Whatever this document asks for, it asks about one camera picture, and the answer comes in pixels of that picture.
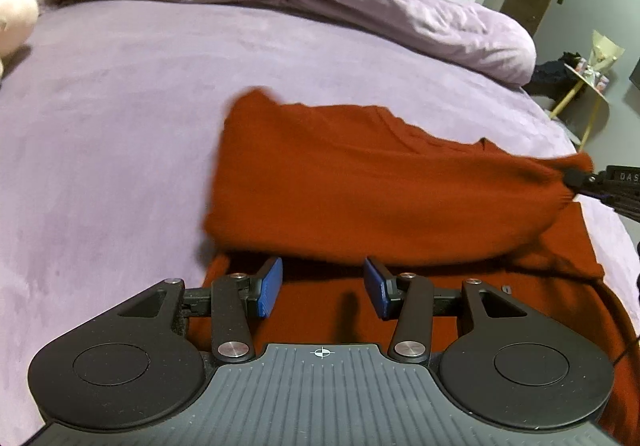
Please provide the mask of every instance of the silver bolt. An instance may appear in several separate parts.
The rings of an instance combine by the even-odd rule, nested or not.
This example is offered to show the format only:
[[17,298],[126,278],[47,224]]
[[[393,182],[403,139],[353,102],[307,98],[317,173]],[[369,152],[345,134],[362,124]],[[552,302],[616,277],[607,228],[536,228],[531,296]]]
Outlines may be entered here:
[[240,358],[249,352],[249,345],[240,341],[228,341],[218,347],[218,353],[226,358]]
[[427,350],[422,343],[417,341],[401,341],[394,347],[396,354],[400,354],[406,358],[417,358]]

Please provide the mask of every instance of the stuffed animal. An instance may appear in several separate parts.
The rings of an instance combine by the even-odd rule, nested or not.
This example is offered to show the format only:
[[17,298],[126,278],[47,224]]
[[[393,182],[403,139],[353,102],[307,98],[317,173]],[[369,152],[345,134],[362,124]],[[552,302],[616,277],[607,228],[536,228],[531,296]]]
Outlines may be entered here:
[[0,77],[7,60],[31,35],[38,20],[36,0],[0,0]]

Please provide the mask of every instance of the gray ribbed plate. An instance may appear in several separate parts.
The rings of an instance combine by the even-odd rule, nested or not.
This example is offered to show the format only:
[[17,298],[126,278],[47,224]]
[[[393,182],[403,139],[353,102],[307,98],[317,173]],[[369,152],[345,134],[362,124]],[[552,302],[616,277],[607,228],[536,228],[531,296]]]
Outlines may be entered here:
[[493,428],[447,399],[429,371],[378,347],[269,345],[223,366],[182,413],[110,434],[49,426],[33,446],[594,446],[616,444],[583,424],[552,433]]

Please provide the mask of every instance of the wooden table leg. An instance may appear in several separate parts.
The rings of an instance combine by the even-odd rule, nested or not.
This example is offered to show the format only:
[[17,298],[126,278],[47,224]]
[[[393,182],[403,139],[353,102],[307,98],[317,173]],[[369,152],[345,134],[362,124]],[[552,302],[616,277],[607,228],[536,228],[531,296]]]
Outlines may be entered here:
[[580,141],[580,149],[578,149],[578,153],[582,152],[582,148],[587,144],[587,139],[591,133],[591,128],[593,128],[593,123],[596,120],[596,115],[598,114],[598,108],[600,107],[600,96],[596,95],[596,103],[593,105],[593,109],[591,110],[591,115],[589,117],[589,124],[587,124],[587,128],[584,131],[584,135],[582,136],[582,140]]
[[549,114],[549,119],[555,119],[564,109],[564,107],[571,102],[572,98],[574,98],[575,94],[578,93],[583,86],[584,81],[579,79],[578,82],[574,84],[574,87],[569,90],[569,92],[567,92],[562,101],[560,101],[558,105],[553,109],[553,111]]

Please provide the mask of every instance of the orange sweater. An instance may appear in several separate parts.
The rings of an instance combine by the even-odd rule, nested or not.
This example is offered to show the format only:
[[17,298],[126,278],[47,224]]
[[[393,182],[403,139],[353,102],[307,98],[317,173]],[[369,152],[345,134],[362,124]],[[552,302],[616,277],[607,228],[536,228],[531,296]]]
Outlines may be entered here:
[[[385,108],[280,105],[252,90],[233,104],[220,141],[204,223],[220,254],[205,285],[255,272],[263,253],[292,257],[271,317],[253,329],[258,350],[273,341],[387,344],[394,323],[376,318],[362,283],[373,255],[436,286],[460,288],[469,276],[510,285],[613,358],[633,328],[562,183],[568,167],[588,171],[591,160],[511,156],[487,140],[436,139]],[[198,346],[209,336],[209,321],[192,325]],[[449,318],[436,318],[434,350],[456,336]],[[639,365],[634,352],[616,367],[601,422],[629,445],[640,444]]]

